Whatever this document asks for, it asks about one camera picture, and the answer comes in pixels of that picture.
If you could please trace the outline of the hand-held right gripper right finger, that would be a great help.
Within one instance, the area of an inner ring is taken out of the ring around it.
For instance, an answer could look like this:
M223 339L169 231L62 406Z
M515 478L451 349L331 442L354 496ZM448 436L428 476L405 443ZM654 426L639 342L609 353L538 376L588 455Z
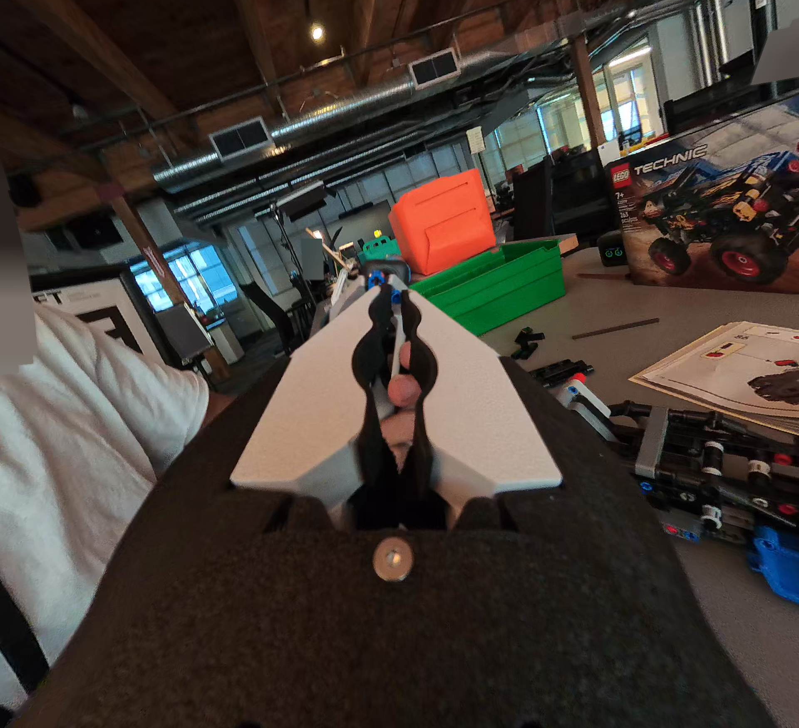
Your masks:
M410 342L422 395L399 470L400 525L446 527L474 498L563 483L499 355L418 293L402 297L398 355Z

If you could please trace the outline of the blue lego pin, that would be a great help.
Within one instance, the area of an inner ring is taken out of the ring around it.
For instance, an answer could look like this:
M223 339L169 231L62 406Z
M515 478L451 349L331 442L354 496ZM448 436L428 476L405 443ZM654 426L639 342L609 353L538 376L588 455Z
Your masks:
M402 292L407 288L403 275L388 268L375 269L367 275L367 290L384 286L388 286L391 291L391 304L400 306Z

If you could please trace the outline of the black and blue lego vehicle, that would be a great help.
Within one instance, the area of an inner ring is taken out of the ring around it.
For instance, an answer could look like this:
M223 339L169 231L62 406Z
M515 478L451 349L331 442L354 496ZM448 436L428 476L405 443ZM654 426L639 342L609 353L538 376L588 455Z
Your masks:
M718 412L607 405L575 374L554 395L620 457L667 535L745 550L749 567L798 602L797 455Z

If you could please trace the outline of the lego instruction booklet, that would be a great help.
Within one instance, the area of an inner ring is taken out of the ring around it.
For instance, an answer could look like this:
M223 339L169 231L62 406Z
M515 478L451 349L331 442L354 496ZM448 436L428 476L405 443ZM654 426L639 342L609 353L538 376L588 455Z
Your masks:
M630 377L737 419L798 434L798 331L722 325Z

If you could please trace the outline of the scattered black lego pieces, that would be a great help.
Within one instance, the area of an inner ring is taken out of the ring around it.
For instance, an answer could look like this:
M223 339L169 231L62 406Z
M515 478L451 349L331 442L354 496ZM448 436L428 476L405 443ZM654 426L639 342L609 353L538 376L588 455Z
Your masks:
M545 339L546 334L544 333L536 332L531 327L522 328L514 338L517 348L511 354L511 359L516 362L528 361ZM552 389L574 377L585 381L588 376L593 375L594 366L584 361L572 361L570 358L566 358L531 369L527 373L545 389Z

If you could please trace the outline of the long black lego axle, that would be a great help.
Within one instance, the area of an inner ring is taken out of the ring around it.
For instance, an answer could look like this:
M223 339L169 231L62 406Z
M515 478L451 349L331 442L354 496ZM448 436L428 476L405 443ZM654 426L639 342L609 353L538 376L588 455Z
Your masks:
M640 327L645 327L645 326L649 326L649 325L653 325L653 324L657 324L657 323L660 323L660 318L659 317L652 317L652 318L641 320L641 321L628 322L628 323L624 323L624 324L616 324L616 325L612 325L612 326L601 328L601 329L593 329L591 331L583 332L583 333L580 333L580 334L574 334L574 335L572 335L571 339L573 341L578 341L578 340L583 340L583 339L587 339L587 338L590 338L590 337L598 337L598 336L603 336L603 335L606 335L606 334L615 334L615 333L619 333L619 332L623 332L623 331L627 331L627 330L632 330L632 329L636 329L636 328L640 328Z

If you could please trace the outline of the person's left hand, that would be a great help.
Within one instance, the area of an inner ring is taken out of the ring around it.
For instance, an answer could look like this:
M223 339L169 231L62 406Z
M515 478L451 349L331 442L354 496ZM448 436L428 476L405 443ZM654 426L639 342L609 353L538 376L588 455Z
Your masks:
M405 341L399 349L399 366L403 370L391 378L387 385L387 398L392 412L381 420L382 436L392 451L397 468L404 466L414 442L415 407L422 389L410 374L412 345Z

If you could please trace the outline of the green plastic bin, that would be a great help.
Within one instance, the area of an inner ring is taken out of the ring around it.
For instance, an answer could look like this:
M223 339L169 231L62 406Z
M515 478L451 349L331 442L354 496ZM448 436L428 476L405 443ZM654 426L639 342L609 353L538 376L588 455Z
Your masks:
M499 246L411 286L476 336L563 297L557 238Z

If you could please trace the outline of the orange plastic container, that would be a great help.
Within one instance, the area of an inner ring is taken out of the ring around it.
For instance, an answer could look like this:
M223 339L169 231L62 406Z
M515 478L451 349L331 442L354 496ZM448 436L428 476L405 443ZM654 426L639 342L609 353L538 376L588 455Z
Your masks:
M421 276L447 270L495 245L482 178L475 168L405 193L388 220L401 257Z

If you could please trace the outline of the dark device with green lights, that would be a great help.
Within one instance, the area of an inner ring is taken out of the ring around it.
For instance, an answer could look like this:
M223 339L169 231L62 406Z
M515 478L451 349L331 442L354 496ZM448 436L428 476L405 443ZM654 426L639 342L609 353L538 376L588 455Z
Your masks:
M596 247L602 265L606 268L627 266L627 256L621 230L611 230L597 238Z

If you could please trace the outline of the black monitor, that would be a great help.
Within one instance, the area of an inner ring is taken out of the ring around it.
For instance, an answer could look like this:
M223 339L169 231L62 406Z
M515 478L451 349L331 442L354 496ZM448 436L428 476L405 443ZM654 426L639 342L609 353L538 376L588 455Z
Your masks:
M549 155L524 172L514 173L513 236L515 242L554 235L552 161Z

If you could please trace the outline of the person's white shirt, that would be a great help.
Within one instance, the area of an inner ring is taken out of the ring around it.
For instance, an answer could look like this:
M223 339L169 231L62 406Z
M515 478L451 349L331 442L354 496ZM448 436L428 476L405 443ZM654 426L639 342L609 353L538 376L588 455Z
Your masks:
M229 400L34 304L33 359L1 383L2 707L35 692L160 474Z

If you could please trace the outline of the white printed sign board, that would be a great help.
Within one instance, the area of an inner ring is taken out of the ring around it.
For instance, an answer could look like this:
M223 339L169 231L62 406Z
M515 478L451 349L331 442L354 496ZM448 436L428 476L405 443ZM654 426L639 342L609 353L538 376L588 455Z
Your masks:
M151 361L166 362L154 313L124 274L81 280L63 274L30 276L36 302L51 305Z

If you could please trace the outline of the white air vent grille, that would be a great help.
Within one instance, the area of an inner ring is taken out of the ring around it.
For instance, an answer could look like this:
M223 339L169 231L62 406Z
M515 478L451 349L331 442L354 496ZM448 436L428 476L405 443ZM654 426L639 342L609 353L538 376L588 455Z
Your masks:
M211 143L221 162L274 147L273 136L262 116L209 133Z
M417 59L407 69L416 91L458 78L461 73L459 55L453 47Z

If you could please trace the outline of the silver ventilation duct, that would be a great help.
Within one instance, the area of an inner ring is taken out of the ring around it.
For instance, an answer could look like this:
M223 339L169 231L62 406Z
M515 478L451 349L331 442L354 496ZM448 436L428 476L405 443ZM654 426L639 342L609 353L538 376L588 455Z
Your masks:
M599 27L601 19L614 21L600 43L589 54L598 63L602 54L614 54L611 47L624 35L644 29L665 17L683 12L707 0L660 0L634 8L626 14L614 12L573 12L529 30L459 55L458 78L416 91L407 65L400 75L385 84L334 100L294 119L269 127L274 147L221 162L215 151L188 158L179 164L154 171L154 182L165 193L177 195L198 191L202 186L224 184L220 194L201 196L205 203L225 197L228 192L272 182L280 186L294 179L321 178L337 166L356 163L399 144L419 142L422 136L449 132L466 115L468 126L476 125L479 110L492 113L497 104L513 94L531 89L547 94L568 84L574 74L545 74L539 65L544 57L563 57L578 31ZM711 14L717 13L710 0Z

